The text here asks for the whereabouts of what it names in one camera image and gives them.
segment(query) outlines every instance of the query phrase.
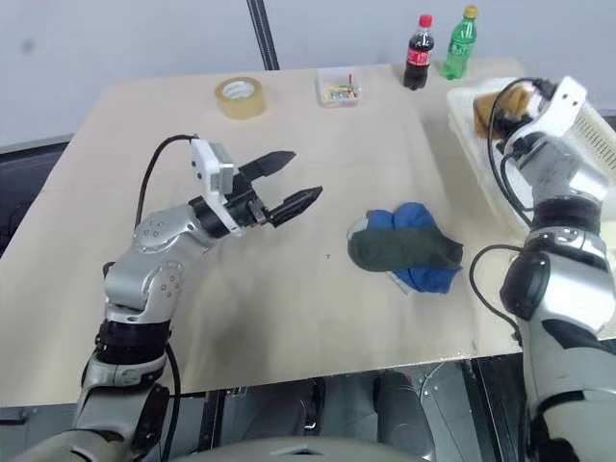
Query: white robot part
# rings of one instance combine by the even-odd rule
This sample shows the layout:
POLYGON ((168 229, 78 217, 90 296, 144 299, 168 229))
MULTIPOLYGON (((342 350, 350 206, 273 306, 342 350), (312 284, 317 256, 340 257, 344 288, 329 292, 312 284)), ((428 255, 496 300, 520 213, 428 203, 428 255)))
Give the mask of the white robot part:
POLYGON ((550 102, 532 122, 513 133, 504 147, 504 154, 513 152, 513 143, 533 133, 560 138, 573 127, 586 100, 586 88, 572 77, 564 77, 550 102))
POLYGON ((192 166, 197 178, 203 182, 205 202, 231 233, 241 236, 244 233, 242 228, 224 207, 227 203, 224 195, 233 191, 233 161, 221 144, 194 139, 191 148, 192 166))

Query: red bottle cap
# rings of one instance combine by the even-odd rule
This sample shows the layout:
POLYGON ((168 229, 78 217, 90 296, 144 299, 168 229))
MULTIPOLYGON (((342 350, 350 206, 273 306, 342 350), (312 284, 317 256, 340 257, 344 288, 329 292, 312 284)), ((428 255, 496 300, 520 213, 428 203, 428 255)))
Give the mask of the red bottle cap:
POLYGON ((422 14, 420 16, 420 26, 430 27, 432 25, 432 14, 422 14))

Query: green sock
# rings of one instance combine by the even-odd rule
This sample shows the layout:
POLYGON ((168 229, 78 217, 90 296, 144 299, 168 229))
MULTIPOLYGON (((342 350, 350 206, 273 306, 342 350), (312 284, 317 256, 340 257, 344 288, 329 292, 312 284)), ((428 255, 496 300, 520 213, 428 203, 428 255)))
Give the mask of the green sock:
POLYGON ((436 226, 365 229, 351 237, 348 255, 366 271, 397 271, 411 267, 460 268, 462 244, 436 226))

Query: small clear box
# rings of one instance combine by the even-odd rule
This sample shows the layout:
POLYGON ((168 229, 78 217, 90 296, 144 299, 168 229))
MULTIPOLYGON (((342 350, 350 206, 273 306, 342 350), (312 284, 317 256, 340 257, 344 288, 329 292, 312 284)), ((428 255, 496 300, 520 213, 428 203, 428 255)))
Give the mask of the small clear box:
POLYGON ((328 67, 317 73, 317 94, 324 108, 354 108, 362 98, 357 67, 328 67))

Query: black pole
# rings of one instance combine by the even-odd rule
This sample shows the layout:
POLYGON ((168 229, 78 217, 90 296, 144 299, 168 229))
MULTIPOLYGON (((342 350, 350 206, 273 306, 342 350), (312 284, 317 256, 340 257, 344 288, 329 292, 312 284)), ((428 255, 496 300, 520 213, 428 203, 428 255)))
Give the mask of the black pole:
POLYGON ((273 38, 271 36, 270 23, 268 22, 268 14, 263 0, 246 0, 254 34, 259 44, 263 66, 266 70, 278 70, 278 57, 273 46, 273 38))

